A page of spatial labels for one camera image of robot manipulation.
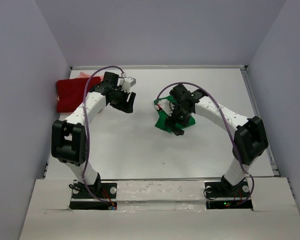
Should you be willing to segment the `green t shirt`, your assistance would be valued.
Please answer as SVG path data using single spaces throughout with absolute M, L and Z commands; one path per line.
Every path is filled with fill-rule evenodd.
M 168 96 L 163 97 L 163 98 L 159 98 L 158 100 L 162 100 L 162 99 L 169 100 L 172 103 L 172 105 L 175 103 L 175 100 L 171 95 L 168 95 Z M 157 122 L 155 123 L 154 126 L 158 129 L 162 130 L 162 131 L 168 132 L 168 130 L 164 126 L 165 120 L 168 117 L 168 115 L 164 111 L 156 110 L 156 112 L 158 113 L 158 120 L 157 120 Z M 177 123 L 176 126 L 183 130 L 183 129 L 188 128 L 190 126 L 193 126 L 195 124 L 196 124 L 195 119 L 192 116 L 190 116 L 189 122 L 186 124 L 186 126 L 182 126 L 179 123 Z

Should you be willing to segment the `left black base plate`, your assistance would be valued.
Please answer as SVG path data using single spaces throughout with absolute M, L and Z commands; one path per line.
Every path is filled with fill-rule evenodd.
M 69 184 L 71 198 L 69 208 L 71 210 L 117 210 L 117 190 L 118 184 L 114 181 L 102 181 L 101 189 L 93 196 L 87 191 L 86 187 L 76 180 Z

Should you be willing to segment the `pink folded t shirt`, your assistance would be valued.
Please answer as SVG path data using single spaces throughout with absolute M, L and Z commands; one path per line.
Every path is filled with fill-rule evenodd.
M 80 74 L 79 74 L 78 77 L 79 77 L 79 78 L 90 78 L 91 75 L 90 75 L 90 74 L 87 74 L 87 73 L 84 73 L 84 72 L 80 72 Z

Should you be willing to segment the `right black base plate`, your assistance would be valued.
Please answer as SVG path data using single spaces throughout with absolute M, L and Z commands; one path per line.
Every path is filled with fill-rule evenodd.
M 207 210 L 253 209 L 252 200 L 249 198 L 250 188 L 246 180 L 229 192 L 221 188 L 220 181 L 205 182 L 203 195 L 206 198 Z

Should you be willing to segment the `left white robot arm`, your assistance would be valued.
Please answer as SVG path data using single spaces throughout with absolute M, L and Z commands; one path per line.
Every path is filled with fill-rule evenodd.
M 102 188 L 101 176 L 89 162 L 90 123 L 105 107 L 127 114 L 133 112 L 136 93 L 131 88 L 136 79 L 125 73 L 106 71 L 101 82 L 83 89 L 82 103 L 64 120 L 52 124 L 51 155 L 65 164 L 76 177 L 70 185 L 74 191 L 96 199 Z

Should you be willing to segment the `red folded t shirt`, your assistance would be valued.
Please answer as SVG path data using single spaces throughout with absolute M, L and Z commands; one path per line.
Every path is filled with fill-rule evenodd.
M 62 79 L 56 82 L 57 113 L 72 113 L 83 102 L 84 90 L 89 78 Z

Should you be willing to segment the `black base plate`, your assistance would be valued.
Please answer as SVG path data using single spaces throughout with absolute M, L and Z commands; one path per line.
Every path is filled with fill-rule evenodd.
M 117 210 L 117 190 L 118 184 L 114 181 L 102 181 L 101 189 L 93 196 L 87 191 L 86 187 L 76 180 L 69 184 L 71 198 L 69 208 L 71 210 Z
M 205 182 L 203 195 L 206 198 L 207 210 L 253 209 L 252 200 L 249 198 L 250 188 L 246 180 L 229 192 L 221 188 L 220 181 Z

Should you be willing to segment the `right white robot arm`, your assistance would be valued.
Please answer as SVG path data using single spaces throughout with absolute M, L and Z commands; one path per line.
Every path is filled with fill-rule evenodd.
M 157 106 L 167 115 L 164 126 L 176 136 L 182 136 L 183 128 L 195 114 L 227 132 L 232 145 L 233 160 L 221 180 L 205 191 L 214 199 L 231 197 L 249 175 L 252 164 L 269 146 L 263 120 L 258 116 L 240 115 L 222 106 L 200 86 L 193 92 L 186 86 L 187 82 L 170 84 L 172 102 L 157 101 Z

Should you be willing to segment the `aluminium table rail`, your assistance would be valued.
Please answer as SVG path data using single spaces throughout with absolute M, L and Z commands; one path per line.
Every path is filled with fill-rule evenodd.
M 123 70 L 154 69 L 240 69 L 246 70 L 248 65 L 121 65 Z

